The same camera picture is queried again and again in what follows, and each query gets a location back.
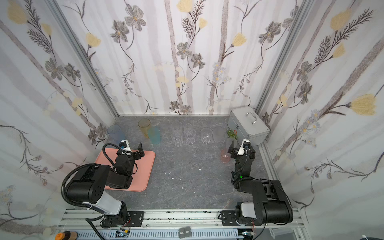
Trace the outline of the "teal textured cup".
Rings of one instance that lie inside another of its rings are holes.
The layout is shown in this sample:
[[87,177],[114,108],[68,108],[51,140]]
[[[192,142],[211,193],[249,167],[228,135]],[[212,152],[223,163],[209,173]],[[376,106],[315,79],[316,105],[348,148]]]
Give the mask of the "teal textured cup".
[[153,145],[159,145],[161,143],[162,135],[160,129],[157,126],[151,127],[148,130],[148,136]]

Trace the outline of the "pink rectangular tray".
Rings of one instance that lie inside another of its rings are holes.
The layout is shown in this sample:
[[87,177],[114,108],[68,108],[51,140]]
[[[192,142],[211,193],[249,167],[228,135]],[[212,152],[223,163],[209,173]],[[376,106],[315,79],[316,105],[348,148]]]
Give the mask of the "pink rectangular tray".
[[[106,153],[113,160],[113,162],[115,162],[115,159],[118,156],[117,151],[118,151],[117,149],[106,148]],[[126,190],[113,189],[109,186],[106,186],[105,189],[113,190],[113,191],[143,192],[148,186],[150,175],[151,175],[155,157],[156,157],[156,153],[153,151],[144,151],[144,152],[145,152],[145,156],[142,157],[140,160],[135,161],[139,168],[137,170],[136,166],[134,166],[134,172],[136,172],[136,174],[133,175],[133,181],[128,189]],[[104,156],[103,152],[99,153],[95,163],[111,166],[111,163]]]

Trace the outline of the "amber translucent cup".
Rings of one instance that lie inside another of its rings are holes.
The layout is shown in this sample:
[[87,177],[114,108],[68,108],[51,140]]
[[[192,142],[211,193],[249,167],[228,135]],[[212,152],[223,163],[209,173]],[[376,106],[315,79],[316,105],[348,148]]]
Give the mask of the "amber translucent cup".
[[145,136],[146,139],[149,139],[148,130],[151,128],[151,121],[147,118],[140,119],[138,122],[138,127],[140,131]]

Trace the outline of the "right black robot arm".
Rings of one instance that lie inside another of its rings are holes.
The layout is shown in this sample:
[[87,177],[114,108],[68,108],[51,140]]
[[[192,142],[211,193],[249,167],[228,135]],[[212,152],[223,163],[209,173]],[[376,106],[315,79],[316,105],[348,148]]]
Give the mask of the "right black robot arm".
[[218,219],[224,227],[286,225],[294,218],[292,204],[278,180],[256,179],[251,176],[256,151],[247,141],[239,148],[233,144],[228,154],[235,159],[231,184],[240,193],[250,194],[251,202],[238,202],[233,211],[221,211]]

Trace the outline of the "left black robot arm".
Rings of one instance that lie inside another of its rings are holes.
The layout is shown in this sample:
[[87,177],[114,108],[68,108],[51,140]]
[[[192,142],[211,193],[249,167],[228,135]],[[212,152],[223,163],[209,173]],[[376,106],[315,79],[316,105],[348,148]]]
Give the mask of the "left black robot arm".
[[72,206],[91,209],[101,214],[94,219],[86,219],[90,225],[100,221],[103,229],[141,227],[144,212],[129,212],[124,202],[105,192],[105,187],[127,190],[138,171],[136,161],[144,157],[145,152],[142,145],[133,152],[127,140],[121,141],[116,148],[115,160],[108,156],[105,148],[102,149],[109,165],[91,163],[72,170],[63,180],[61,195]]

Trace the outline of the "blue translucent cup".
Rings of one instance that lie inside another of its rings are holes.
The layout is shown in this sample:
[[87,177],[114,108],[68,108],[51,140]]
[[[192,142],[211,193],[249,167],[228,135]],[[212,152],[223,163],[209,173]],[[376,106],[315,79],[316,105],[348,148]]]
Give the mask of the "blue translucent cup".
[[119,125],[112,125],[107,128],[107,133],[109,138],[111,138],[111,142],[115,144],[119,144],[121,141],[126,140],[125,133]]

